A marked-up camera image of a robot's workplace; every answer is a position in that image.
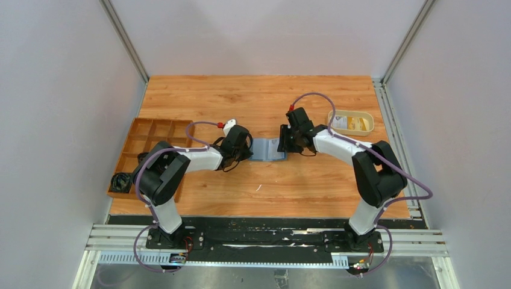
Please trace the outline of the blue card holder wallet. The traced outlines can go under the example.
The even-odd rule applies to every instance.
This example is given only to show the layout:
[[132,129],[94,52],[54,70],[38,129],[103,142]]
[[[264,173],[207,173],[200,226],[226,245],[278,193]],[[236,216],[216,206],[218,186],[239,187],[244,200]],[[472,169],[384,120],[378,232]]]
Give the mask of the blue card holder wallet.
[[277,151],[279,143],[279,138],[254,138],[249,160],[262,162],[287,160],[286,152]]

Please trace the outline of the gold VIP card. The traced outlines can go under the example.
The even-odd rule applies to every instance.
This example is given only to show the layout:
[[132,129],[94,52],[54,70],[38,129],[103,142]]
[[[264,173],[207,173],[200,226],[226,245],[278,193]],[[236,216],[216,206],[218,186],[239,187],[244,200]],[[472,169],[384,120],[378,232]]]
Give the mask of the gold VIP card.
[[370,126],[368,120],[363,117],[349,117],[348,129],[352,131],[369,131]]

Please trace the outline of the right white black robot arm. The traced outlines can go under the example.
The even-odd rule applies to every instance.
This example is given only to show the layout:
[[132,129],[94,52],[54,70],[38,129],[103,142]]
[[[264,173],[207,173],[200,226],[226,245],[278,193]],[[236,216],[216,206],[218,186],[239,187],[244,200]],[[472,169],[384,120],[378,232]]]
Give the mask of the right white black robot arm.
[[286,118],[289,123],[280,127],[279,152],[303,154],[308,150],[312,155],[326,154],[352,166],[361,200],[344,230],[346,243],[353,249],[360,247],[375,231],[384,205],[407,186],[390,144],[357,142],[331,134],[326,125],[315,126],[302,107],[291,106]]

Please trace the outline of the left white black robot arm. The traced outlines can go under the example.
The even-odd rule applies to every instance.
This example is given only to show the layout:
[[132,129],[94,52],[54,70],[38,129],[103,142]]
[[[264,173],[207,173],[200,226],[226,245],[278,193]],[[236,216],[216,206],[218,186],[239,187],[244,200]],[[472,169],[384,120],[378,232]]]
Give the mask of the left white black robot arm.
[[169,241],[182,238],[184,224],[175,194],[187,173],[229,172],[252,155],[253,137],[240,125],[223,125],[224,136],[202,148],[158,142],[131,174],[136,196],[153,216],[152,230]]

